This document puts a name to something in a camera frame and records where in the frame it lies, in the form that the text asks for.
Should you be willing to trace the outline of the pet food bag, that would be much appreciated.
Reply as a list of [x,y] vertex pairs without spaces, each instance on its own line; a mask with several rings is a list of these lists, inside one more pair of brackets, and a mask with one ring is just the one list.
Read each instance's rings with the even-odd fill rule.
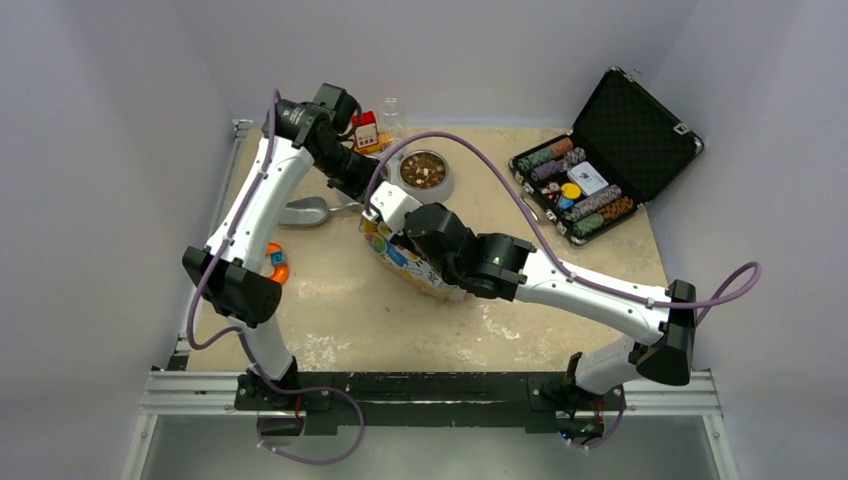
[[359,231],[379,261],[399,278],[429,296],[447,301],[462,301],[466,291],[446,283],[413,247],[403,246],[403,237],[393,234],[383,221],[363,215]]

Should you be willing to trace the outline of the silver metal scoop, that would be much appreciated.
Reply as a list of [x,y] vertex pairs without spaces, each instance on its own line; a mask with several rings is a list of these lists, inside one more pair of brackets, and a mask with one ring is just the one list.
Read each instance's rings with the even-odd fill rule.
[[287,203],[280,211],[277,223],[286,227],[317,227],[334,214],[360,211],[361,208],[358,202],[330,206],[322,197],[305,197]]

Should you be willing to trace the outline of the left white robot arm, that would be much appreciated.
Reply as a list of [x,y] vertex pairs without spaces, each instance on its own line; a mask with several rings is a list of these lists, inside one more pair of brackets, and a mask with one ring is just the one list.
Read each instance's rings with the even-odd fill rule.
[[312,390],[301,386],[296,358],[274,318],[282,285],[262,275],[263,261],[281,212],[311,168],[330,187],[363,202],[377,163],[345,144],[361,111],[351,94],[328,83],[305,102],[274,93],[265,144],[234,204],[206,244],[187,247],[182,257],[195,286],[186,321],[189,345],[204,350],[235,334],[248,358],[247,379],[275,409]]

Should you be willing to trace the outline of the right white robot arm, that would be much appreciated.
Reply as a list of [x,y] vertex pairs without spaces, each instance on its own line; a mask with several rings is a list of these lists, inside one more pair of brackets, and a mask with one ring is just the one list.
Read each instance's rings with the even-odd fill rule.
[[636,285],[634,299],[619,296],[626,282],[589,270],[559,270],[529,241],[502,233],[476,234],[441,204],[403,216],[403,233],[448,284],[477,298],[520,301],[571,312],[621,332],[621,338],[575,356],[561,381],[564,399],[584,407],[618,384],[645,378],[669,386],[690,382],[696,321],[686,302],[695,287]]

